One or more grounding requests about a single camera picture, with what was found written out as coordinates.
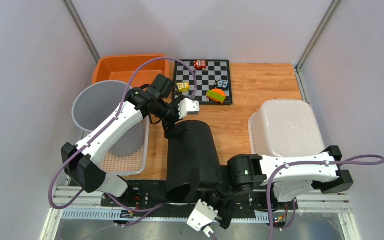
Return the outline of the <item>large white plastic tub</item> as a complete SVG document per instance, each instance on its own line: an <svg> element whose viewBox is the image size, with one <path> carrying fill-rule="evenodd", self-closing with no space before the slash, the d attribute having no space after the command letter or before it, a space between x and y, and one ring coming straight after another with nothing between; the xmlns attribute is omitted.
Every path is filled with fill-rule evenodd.
<svg viewBox="0 0 384 240"><path fill-rule="evenodd" d="M249 118L248 134L252 154L306 157L325 149L313 109L303 100L264 102Z"/></svg>

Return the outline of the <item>black ribbed bin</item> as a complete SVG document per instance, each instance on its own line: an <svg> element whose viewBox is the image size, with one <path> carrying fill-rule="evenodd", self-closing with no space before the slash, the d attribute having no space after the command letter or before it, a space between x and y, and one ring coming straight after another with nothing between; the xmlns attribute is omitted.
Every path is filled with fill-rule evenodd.
<svg viewBox="0 0 384 240"><path fill-rule="evenodd" d="M210 126L199 120L186 120L188 130L168 140L167 192L165 197L184 203L191 191L191 179L196 174L210 174L220 166L217 148Z"/></svg>

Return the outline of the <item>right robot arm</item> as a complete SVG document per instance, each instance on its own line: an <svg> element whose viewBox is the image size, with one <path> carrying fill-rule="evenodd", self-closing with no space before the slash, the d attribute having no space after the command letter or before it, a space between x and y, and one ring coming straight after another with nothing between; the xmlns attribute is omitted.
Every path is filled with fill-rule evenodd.
<svg viewBox="0 0 384 240"><path fill-rule="evenodd" d="M304 157L275 157L239 154L227 165L195 168L190 177L186 201L197 201L187 225L199 232L217 221L227 229L232 221L234 196L266 188L268 209L278 209L296 197L313 190L337 194L351 188L354 181L348 170L342 170L342 153L333 145L319 154Z"/></svg>

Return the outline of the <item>grey bin black liner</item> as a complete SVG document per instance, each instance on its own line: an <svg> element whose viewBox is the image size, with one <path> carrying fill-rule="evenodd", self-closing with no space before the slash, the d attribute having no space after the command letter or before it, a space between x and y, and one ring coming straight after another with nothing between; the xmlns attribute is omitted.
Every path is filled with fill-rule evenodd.
<svg viewBox="0 0 384 240"><path fill-rule="evenodd" d="M127 84L119 80L105 80L86 88L72 107L74 124L83 132L93 132L119 107ZM109 153L118 157L134 154L145 141L145 128L138 123L129 129Z"/></svg>

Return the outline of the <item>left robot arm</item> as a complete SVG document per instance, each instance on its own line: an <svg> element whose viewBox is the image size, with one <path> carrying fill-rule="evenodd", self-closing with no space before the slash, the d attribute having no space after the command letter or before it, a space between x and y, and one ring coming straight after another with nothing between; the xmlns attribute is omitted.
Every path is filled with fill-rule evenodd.
<svg viewBox="0 0 384 240"><path fill-rule="evenodd" d="M152 84L134 87L124 101L87 137L61 148L63 171L86 193L102 192L114 196L120 206L129 206L133 193L127 182L107 173L100 164L104 156L131 128L149 115L162 120L166 129L200 110L199 102L184 95L165 102L176 84L159 74Z"/></svg>

